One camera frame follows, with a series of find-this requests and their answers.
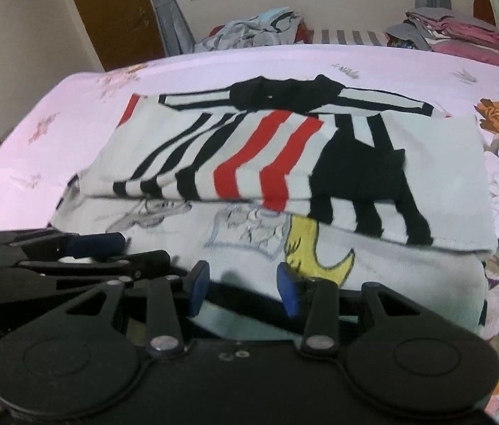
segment door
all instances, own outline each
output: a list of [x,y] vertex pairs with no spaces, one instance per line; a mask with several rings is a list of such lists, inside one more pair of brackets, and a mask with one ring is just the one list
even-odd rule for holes
[[106,71],[164,57],[151,0],[74,0]]

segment screw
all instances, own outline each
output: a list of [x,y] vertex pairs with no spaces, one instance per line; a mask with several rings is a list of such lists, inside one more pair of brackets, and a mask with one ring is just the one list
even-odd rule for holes
[[234,360],[234,356],[231,353],[220,353],[218,355],[218,359],[220,361],[233,361]]
[[334,346],[334,339],[327,335],[313,335],[307,339],[306,344],[313,350],[329,350]]
[[179,346],[179,341],[171,335],[160,335],[151,339],[149,345],[157,351],[170,351]]

